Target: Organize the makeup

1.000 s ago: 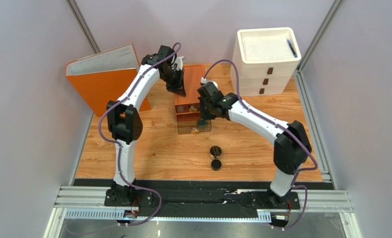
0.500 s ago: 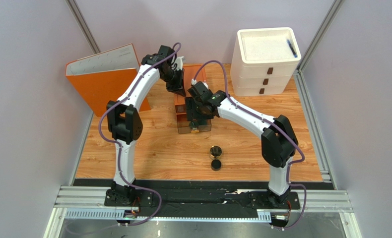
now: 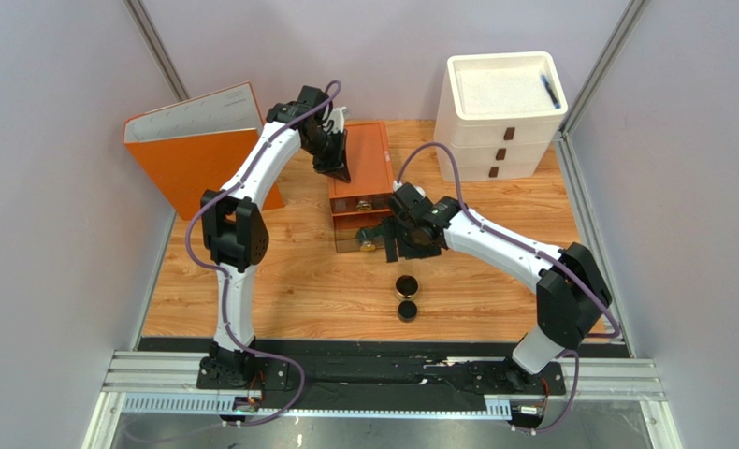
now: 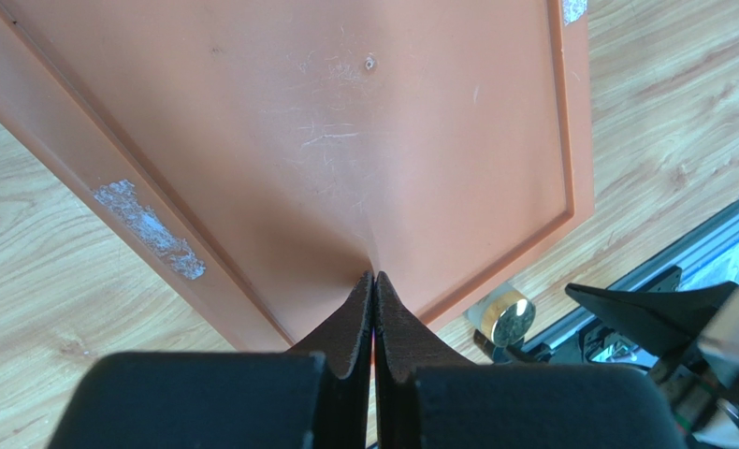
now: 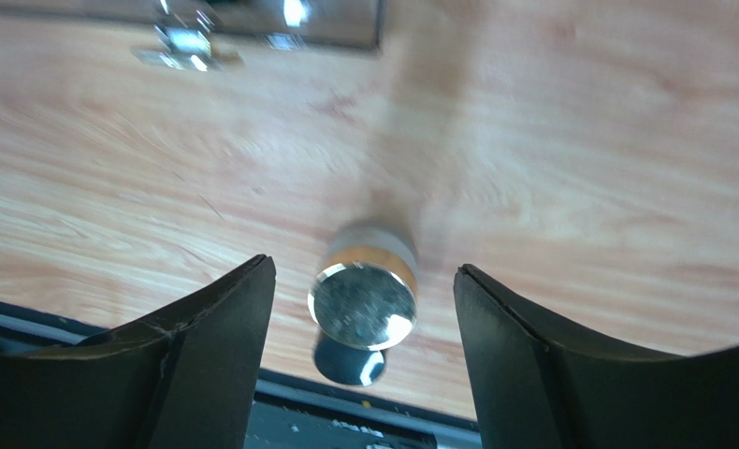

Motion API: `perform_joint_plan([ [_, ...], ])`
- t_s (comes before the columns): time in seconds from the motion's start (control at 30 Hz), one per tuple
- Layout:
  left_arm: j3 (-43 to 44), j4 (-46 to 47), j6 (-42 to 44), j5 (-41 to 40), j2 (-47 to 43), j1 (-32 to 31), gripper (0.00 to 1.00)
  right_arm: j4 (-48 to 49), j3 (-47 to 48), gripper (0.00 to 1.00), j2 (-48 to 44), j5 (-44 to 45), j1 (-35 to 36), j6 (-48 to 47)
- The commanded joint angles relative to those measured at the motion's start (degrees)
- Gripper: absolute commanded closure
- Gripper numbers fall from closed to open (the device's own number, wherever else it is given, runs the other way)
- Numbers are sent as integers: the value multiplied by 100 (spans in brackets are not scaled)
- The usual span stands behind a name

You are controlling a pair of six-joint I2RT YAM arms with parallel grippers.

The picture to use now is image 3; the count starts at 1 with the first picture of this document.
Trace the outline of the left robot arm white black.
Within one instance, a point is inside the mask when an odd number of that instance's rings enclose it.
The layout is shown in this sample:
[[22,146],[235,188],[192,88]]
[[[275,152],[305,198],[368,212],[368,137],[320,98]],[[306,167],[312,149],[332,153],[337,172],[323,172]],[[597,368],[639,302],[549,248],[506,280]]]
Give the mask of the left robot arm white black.
[[312,156],[315,172],[349,182],[344,110],[333,100],[341,83],[324,90],[302,87],[295,101],[268,112],[260,138],[238,172],[220,190],[201,197],[208,267],[218,272],[219,323],[209,353],[200,362],[200,389],[241,389],[257,378],[252,307],[258,264],[269,246],[262,209],[282,169],[299,151]]

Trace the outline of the orange makeup drawer box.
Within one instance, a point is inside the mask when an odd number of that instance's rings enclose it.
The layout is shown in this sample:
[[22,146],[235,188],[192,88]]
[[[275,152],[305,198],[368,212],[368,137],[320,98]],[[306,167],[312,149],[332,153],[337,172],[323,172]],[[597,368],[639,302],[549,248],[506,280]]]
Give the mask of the orange makeup drawer box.
[[384,122],[349,123],[345,126],[350,182],[328,180],[333,216],[387,210],[395,174]]

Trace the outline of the glass cream jar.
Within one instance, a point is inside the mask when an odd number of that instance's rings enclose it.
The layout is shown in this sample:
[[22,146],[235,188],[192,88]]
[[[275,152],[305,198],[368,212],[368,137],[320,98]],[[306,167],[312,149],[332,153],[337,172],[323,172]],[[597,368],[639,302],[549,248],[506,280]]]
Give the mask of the glass cream jar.
[[419,290],[420,284],[414,276],[403,275],[395,282],[395,296],[399,301],[414,301]]

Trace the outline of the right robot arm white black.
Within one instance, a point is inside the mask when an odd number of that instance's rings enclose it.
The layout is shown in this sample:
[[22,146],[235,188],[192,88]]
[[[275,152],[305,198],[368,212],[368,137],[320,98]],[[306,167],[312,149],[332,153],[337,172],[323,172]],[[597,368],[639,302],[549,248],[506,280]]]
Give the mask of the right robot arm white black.
[[602,317],[610,317],[612,295],[586,246],[567,248],[527,239],[491,222],[462,197],[437,202],[409,183],[387,199],[391,210],[375,226],[359,229],[360,248],[382,243],[389,262],[425,259],[445,251],[463,253],[524,284],[536,298],[536,325],[512,351],[512,374],[528,378],[560,355],[592,337]]

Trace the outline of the black jar lid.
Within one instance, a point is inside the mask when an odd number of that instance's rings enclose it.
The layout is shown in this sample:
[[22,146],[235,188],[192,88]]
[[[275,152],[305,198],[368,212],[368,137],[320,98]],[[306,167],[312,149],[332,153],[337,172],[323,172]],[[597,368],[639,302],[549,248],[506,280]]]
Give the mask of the black jar lid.
[[418,307],[410,300],[401,301],[397,308],[397,317],[402,323],[412,322],[418,314]]

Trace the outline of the clear acrylic drawer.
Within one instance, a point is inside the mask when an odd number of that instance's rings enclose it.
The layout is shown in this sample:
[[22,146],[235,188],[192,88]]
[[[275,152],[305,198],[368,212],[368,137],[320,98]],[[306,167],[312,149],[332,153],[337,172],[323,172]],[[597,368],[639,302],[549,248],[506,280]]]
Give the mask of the clear acrylic drawer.
[[359,244],[355,240],[356,231],[363,226],[377,225],[384,217],[394,217],[389,210],[367,211],[335,215],[332,217],[335,249],[338,253],[373,252],[383,250],[384,243]]

